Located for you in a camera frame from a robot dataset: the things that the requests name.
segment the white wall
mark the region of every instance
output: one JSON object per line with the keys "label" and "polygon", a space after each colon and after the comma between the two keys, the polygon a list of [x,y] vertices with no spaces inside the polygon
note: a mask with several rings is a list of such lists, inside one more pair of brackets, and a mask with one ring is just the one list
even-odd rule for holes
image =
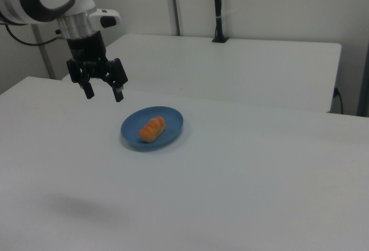
{"label": "white wall", "polygon": [[[11,26],[10,29],[20,39],[35,42],[30,26]],[[29,47],[16,42],[2,25],[0,39],[0,94],[27,76],[48,78],[38,47]]]}
{"label": "white wall", "polygon": [[[121,14],[122,24],[102,32],[104,42],[112,43],[126,33],[172,35],[168,0],[94,0],[101,9],[114,9]],[[40,26],[44,40],[54,36],[57,24]],[[71,58],[67,43],[60,40],[46,47],[58,79],[68,74],[66,61]]]}
{"label": "white wall", "polygon": [[[178,3],[185,36],[214,35],[214,0]],[[337,86],[345,113],[356,114],[369,40],[368,4],[369,0],[223,0],[224,30],[232,38],[342,44]],[[339,102],[333,110],[339,111]]]}

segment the black cable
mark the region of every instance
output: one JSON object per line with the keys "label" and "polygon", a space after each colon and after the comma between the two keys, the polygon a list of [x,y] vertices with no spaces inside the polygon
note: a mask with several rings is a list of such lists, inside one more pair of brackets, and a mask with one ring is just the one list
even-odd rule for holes
{"label": "black cable", "polygon": [[342,102],[342,96],[341,96],[341,92],[340,92],[339,88],[334,88],[333,98],[335,98],[336,96],[338,96],[340,98],[341,114],[344,114],[344,103]]}
{"label": "black cable", "polygon": [[341,102],[341,114],[344,114],[344,104],[342,102],[342,97],[341,97],[341,94],[340,94],[339,91],[338,91],[337,95],[340,98],[340,102]]}
{"label": "black cable", "polygon": [[56,41],[58,39],[58,38],[53,38],[53,39],[50,39],[50,40],[48,40],[46,42],[42,42],[42,43],[28,43],[28,42],[23,42],[22,40],[20,40],[16,36],[14,36],[14,34],[9,29],[9,26],[8,25],[5,25],[5,28],[6,28],[7,32],[12,36],[13,39],[15,39],[19,43],[22,43],[22,44],[27,45],[27,46],[42,46],[42,45],[46,45],[48,43],[54,42],[54,41]]}

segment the black pole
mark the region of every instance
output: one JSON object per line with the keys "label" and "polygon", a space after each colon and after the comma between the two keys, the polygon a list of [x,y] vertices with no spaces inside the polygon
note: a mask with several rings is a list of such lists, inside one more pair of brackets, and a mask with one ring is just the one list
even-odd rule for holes
{"label": "black pole", "polygon": [[213,42],[225,43],[228,38],[225,38],[223,35],[223,28],[221,23],[221,0],[215,1],[215,16],[216,16],[216,29],[215,29],[215,38]]}

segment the white table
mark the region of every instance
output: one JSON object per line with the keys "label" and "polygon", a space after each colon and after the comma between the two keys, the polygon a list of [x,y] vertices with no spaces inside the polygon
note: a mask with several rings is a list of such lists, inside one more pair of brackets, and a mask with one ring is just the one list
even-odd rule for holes
{"label": "white table", "polygon": [[[368,119],[27,78],[0,96],[0,250],[347,251],[369,246]],[[184,116],[137,152],[122,121]]]}
{"label": "white table", "polygon": [[340,52],[334,43],[155,35],[125,35],[107,48],[130,89],[320,112],[330,110]]}

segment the blue plate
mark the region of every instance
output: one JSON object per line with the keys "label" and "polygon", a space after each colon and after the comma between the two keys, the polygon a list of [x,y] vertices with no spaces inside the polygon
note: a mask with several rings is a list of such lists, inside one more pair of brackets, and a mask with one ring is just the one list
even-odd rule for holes
{"label": "blue plate", "polygon": [[[138,131],[140,131],[154,117],[163,117],[166,129],[153,143],[145,143],[140,140]],[[179,135],[183,126],[182,114],[169,107],[150,107],[136,111],[127,117],[121,127],[123,138],[136,148],[158,148],[169,144]]]}

